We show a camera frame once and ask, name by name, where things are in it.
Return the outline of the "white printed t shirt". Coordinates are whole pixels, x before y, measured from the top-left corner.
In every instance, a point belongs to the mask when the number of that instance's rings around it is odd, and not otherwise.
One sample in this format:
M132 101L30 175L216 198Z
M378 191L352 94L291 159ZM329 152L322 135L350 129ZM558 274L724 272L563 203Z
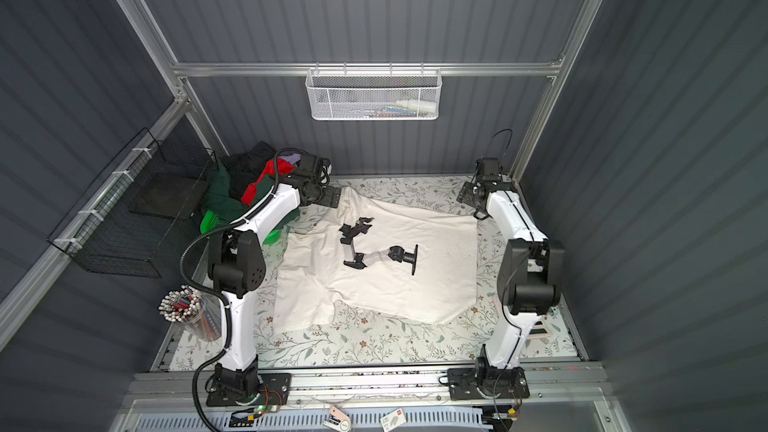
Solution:
M273 330L333 321L343 303L428 324L476 303L477 222L342 190L305 233L291 232L277 268Z

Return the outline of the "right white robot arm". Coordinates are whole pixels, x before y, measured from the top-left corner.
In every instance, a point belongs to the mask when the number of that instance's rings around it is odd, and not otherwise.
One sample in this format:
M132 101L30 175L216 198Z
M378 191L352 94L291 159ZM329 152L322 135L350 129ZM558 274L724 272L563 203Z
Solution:
M457 200L473 207L476 219L493 219L505 248L496 279L497 324L471 369L448 372L452 398L527 398L520 359L534 326L561 300L564 247L535 225L497 158L476 161Z

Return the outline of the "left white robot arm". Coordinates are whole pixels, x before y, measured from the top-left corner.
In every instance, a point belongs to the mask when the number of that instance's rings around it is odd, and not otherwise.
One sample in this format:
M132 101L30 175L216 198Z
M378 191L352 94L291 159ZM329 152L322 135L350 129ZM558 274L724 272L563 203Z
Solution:
M329 184L331 161L302 152L294 169L279 171L271 160L273 183L247 211L213 234L209 245L209 278L222 298L222 352L216 359L213 386L229 401L249 403L261 390L258 355L252 328L256 290L267 266L262 252L266 237L292 212L317 204L338 206L340 192Z

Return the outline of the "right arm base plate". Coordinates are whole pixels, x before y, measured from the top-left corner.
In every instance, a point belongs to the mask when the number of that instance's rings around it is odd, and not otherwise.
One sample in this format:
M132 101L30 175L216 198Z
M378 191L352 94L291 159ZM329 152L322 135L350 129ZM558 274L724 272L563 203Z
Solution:
M451 368L447 386L454 401L522 400L530 397L525 371L521 367L479 371L474 368Z

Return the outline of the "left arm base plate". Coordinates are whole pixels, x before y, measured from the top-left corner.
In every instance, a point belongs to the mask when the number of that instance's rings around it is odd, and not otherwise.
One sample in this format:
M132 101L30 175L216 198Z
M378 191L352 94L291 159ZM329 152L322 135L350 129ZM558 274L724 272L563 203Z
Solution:
M280 407L287 403L292 375L257 370L215 371L205 384L208 407Z

